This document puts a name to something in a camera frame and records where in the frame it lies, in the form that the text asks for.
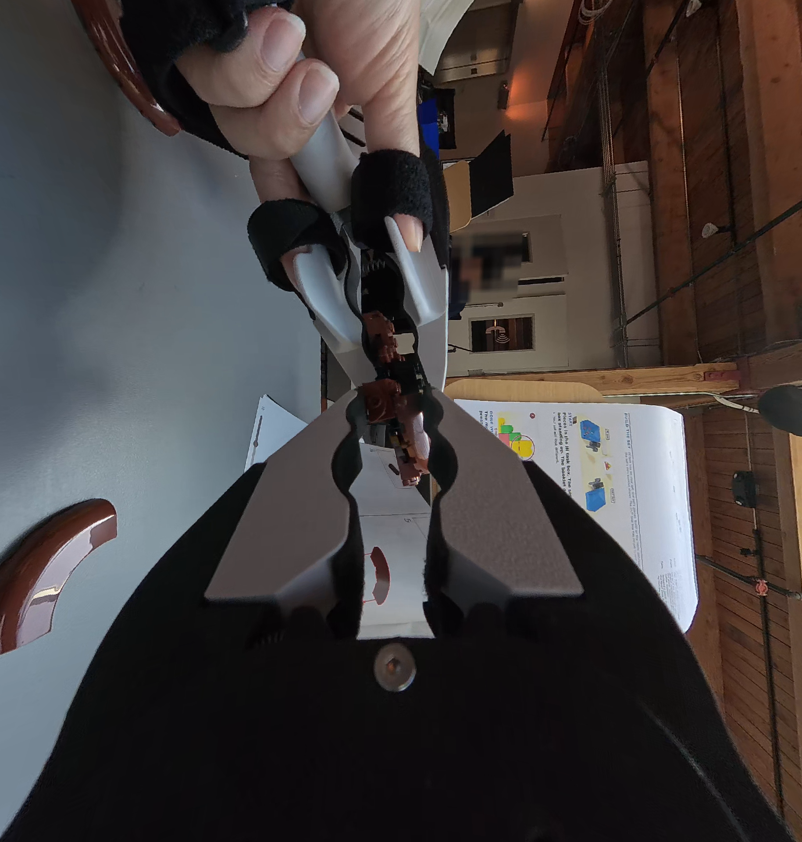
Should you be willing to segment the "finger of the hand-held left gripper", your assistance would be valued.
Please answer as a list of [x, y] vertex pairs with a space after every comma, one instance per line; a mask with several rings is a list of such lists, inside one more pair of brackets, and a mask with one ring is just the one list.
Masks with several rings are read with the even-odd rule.
[[395, 220], [386, 216], [384, 223], [403, 276], [404, 310], [417, 331], [417, 356], [428, 383], [443, 391], [448, 364], [448, 270], [439, 265], [431, 236], [424, 239], [419, 252], [410, 252]]
[[308, 248], [293, 260], [296, 292], [311, 311], [314, 326], [354, 385], [364, 384], [362, 323], [344, 295], [326, 248]]

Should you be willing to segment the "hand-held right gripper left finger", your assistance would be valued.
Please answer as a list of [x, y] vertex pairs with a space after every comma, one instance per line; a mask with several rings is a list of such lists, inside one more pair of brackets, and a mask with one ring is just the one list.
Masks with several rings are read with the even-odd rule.
[[365, 423], [364, 395], [353, 389], [269, 457], [207, 601], [267, 605], [283, 618], [312, 608], [336, 637], [357, 637], [364, 546], [350, 490]]

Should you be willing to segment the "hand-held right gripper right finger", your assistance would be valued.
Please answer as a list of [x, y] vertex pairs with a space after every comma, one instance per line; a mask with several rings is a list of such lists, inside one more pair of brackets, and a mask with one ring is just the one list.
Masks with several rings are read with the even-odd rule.
[[584, 587], [524, 463], [440, 390], [424, 392], [428, 468], [438, 485], [428, 527], [424, 613], [436, 637], [478, 605], [578, 599]]

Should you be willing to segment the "instruction poster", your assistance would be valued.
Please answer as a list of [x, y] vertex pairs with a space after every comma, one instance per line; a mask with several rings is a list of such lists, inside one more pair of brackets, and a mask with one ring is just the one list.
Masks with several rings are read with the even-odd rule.
[[455, 402], [556, 481], [690, 630], [699, 590], [680, 414], [626, 403]]

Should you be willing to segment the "black dome light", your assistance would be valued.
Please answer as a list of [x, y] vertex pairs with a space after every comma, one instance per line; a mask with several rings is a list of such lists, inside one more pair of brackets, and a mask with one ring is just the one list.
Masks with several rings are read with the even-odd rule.
[[759, 397], [758, 410], [772, 427], [802, 438], [802, 386], [769, 389]]

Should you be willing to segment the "brown curved brick piece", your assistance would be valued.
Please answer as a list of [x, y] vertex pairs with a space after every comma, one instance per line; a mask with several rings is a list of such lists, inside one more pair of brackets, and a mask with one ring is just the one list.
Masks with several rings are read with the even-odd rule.
[[119, 1], [72, 1], [83, 29], [124, 96], [165, 136], [182, 131], [180, 123], [154, 98], [121, 30]]
[[17, 543], [0, 562], [0, 655], [50, 632], [71, 573], [117, 533], [112, 503], [90, 499], [49, 516]]

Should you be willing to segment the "grey desk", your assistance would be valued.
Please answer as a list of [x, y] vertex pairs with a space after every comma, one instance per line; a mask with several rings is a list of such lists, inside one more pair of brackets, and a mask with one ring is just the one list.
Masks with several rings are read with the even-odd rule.
[[248, 242], [248, 163], [169, 138], [70, 2], [0, 2], [0, 556], [86, 499], [115, 540], [50, 634], [0, 657], [0, 834], [96, 648], [164, 552], [242, 474], [262, 395], [320, 411], [320, 340]]

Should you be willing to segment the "brown brick model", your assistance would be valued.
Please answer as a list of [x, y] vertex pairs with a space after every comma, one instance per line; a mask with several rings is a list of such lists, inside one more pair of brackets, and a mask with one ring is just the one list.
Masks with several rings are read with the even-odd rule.
[[370, 425], [384, 425], [388, 447], [396, 457], [396, 473], [404, 487], [415, 487], [429, 473], [430, 438], [424, 429], [422, 398], [428, 385], [417, 354], [399, 348], [395, 327], [378, 310], [363, 316], [367, 355], [374, 363], [374, 382], [360, 387]]

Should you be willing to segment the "wooden poster board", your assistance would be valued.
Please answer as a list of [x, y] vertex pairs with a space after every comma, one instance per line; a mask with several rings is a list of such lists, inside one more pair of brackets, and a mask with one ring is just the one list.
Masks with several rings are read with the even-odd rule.
[[583, 383], [526, 381], [497, 377], [460, 377], [446, 384], [454, 400], [501, 403], [605, 403], [594, 387]]

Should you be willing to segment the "person's left hand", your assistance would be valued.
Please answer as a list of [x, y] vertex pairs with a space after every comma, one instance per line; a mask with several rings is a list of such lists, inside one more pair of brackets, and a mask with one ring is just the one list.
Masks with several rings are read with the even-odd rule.
[[371, 153], [419, 154], [418, 30], [419, 2], [295, 2], [251, 12], [234, 50], [193, 46], [175, 64], [248, 158], [259, 200], [307, 200], [290, 158], [330, 111], [361, 107]]

